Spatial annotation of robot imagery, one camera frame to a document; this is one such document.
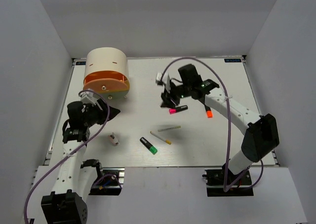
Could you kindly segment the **green cap black highlighter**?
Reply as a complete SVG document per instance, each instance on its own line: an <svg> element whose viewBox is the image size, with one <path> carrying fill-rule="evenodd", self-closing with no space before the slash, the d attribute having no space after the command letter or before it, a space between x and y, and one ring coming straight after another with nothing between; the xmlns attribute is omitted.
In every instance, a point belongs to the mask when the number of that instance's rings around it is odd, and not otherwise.
<svg viewBox="0 0 316 224"><path fill-rule="evenodd" d="M157 153L157 149L144 137L140 138L140 142L153 154Z"/></svg>

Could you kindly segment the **blue logo sticker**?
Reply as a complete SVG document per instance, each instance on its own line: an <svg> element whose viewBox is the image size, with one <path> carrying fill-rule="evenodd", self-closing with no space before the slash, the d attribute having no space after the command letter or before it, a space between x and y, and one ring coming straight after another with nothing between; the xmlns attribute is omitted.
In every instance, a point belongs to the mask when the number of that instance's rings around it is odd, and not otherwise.
<svg viewBox="0 0 316 224"><path fill-rule="evenodd" d="M76 65L85 65L86 64L86 61L77 61L76 62Z"/></svg>
<svg viewBox="0 0 316 224"><path fill-rule="evenodd" d="M235 58L225 58L224 59L225 63L241 63L241 59L235 59Z"/></svg>

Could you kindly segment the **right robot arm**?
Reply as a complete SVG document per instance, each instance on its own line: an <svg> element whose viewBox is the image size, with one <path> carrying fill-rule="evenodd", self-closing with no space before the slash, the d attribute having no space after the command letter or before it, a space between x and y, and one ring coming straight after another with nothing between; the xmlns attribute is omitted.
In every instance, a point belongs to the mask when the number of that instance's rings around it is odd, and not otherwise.
<svg viewBox="0 0 316 224"><path fill-rule="evenodd" d="M259 162L279 145L277 121L271 114L261 115L225 95L224 88L211 79L202 80L194 65L178 70L181 84L175 85L168 74L158 73L156 84L164 86L161 107L173 109L182 98L191 97L219 112L244 135L240 150L225 163L223 179L234 184L241 172Z"/></svg>

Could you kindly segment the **white pen yellow cap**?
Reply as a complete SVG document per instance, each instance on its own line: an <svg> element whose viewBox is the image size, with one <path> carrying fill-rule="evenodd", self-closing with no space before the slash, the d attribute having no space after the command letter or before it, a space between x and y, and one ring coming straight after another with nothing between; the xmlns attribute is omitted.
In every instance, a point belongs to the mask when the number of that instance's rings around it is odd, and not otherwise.
<svg viewBox="0 0 316 224"><path fill-rule="evenodd" d="M163 141L163 142L169 144L169 145L172 144L172 142L171 142L170 140L167 140L167 139L165 139L165 138L159 136L158 134L154 133L153 131L150 131L150 134L153 135L154 137L158 138L159 140L161 140L161 141Z"/></svg>

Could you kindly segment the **white pen pale cap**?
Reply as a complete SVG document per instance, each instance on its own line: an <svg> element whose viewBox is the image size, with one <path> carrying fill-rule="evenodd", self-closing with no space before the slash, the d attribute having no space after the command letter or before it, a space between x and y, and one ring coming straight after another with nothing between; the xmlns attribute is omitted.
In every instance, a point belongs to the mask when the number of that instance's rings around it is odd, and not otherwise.
<svg viewBox="0 0 316 224"><path fill-rule="evenodd" d="M158 132L164 132L164 131L169 131L169 130L174 130L174 129L179 129L179 128L181 128L180 125L171 126L171 127L167 127L167 128L163 128L163 129L158 129Z"/></svg>

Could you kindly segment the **cream cylindrical desk organizer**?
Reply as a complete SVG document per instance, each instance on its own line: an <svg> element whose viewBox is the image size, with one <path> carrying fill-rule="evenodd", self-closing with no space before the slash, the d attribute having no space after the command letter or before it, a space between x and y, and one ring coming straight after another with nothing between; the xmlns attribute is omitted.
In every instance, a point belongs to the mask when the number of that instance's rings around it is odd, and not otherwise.
<svg viewBox="0 0 316 224"><path fill-rule="evenodd" d="M112 47L91 50L86 58L83 89L91 89L108 100L126 97L130 90L126 55Z"/></svg>

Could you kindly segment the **blue logo sticker right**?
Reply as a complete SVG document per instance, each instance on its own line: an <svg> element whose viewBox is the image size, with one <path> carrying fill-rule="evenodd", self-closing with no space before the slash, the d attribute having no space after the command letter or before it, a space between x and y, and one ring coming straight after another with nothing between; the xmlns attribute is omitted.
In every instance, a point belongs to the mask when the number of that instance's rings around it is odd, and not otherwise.
<svg viewBox="0 0 316 224"><path fill-rule="evenodd" d="M225 63L241 63L241 59L235 59L235 58L225 58L224 59Z"/></svg>

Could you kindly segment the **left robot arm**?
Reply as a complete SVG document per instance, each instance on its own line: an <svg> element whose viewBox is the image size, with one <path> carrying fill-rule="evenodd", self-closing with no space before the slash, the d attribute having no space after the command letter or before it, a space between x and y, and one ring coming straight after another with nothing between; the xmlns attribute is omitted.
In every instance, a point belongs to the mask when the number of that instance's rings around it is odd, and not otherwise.
<svg viewBox="0 0 316 224"><path fill-rule="evenodd" d="M63 157L56 182L50 195L42 197L41 208L49 224L84 224L88 210L86 199L93 184L104 179L97 159L84 160L90 127L103 125L115 118L120 110L108 107L103 100L95 103L71 102L67 105L68 119L62 127Z"/></svg>

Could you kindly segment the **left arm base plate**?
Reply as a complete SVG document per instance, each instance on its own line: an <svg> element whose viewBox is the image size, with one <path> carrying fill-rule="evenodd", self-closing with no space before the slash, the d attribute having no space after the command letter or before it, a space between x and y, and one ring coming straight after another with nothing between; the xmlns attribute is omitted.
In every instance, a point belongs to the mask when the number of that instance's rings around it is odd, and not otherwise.
<svg viewBox="0 0 316 224"><path fill-rule="evenodd" d="M101 181L95 181L89 195L95 196L118 196L121 193L124 182L124 168L103 168Z"/></svg>

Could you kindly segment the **blue logo sticker left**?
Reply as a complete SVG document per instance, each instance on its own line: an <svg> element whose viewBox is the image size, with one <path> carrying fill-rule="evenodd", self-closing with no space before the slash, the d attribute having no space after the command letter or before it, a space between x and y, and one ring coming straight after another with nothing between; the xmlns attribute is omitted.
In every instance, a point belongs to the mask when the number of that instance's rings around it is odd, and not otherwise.
<svg viewBox="0 0 316 224"><path fill-rule="evenodd" d="M76 65L85 65L86 64L86 61L77 61L76 62Z"/></svg>

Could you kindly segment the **orange cap black highlighter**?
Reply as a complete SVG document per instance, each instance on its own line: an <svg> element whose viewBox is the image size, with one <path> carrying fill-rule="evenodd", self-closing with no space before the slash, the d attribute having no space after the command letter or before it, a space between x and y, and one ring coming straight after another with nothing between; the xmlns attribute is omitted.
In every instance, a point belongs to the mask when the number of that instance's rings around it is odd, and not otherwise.
<svg viewBox="0 0 316 224"><path fill-rule="evenodd" d="M213 113L212 113L211 108L208 107L207 105L205 105L204 108L205 108L206 116L207 116L208 118L212 118L212 117L213 117Z"/></svg>

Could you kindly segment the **pink cap black highlighter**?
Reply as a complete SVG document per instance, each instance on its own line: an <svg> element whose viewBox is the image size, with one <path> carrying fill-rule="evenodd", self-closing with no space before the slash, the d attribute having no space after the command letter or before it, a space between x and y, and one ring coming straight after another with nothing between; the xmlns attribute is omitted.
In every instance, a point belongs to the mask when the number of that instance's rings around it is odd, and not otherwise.
<svg viewBox="0 0 316 224"><path fill-rule="evenodd" d="M175 114L175 113L178 113L178 112L183 112L183 111L186 111L187 109L188 109L187 105L175 107L173 109L169 109L169 114Z"/></svg>

